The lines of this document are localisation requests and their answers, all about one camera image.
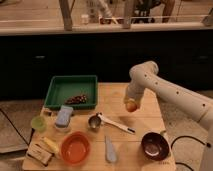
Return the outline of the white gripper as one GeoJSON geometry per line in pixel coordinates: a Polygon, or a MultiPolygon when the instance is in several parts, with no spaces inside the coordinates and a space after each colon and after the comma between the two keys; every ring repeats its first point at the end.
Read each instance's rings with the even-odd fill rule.
{"type": "Polygon", "coordinates": [[[137,109],[140,109],[140,104],[141,104],[140,100],[142,99],[144,95],[144,90],[145,90],[144,86],[141,86],[139,83],[132,80],[126,88],[125,96],[123,99],[124,104],[128,102],[128,99],[134,99],[137,104],[137,109]]]}

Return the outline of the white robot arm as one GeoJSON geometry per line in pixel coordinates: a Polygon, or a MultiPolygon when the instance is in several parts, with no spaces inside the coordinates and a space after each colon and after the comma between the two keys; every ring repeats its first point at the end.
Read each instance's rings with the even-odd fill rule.
{"type": "Polygon", "coordinates": [[[154,61],[137,64],[130,69],[131,81],[124,96],[126,110],[134,112],[139,109],[144,90],[148,88],[189,114],[208,131],[208,146],[204,148],[199,171],[213,171],[213,99],[158,77],[158,71],[154,61]]]}

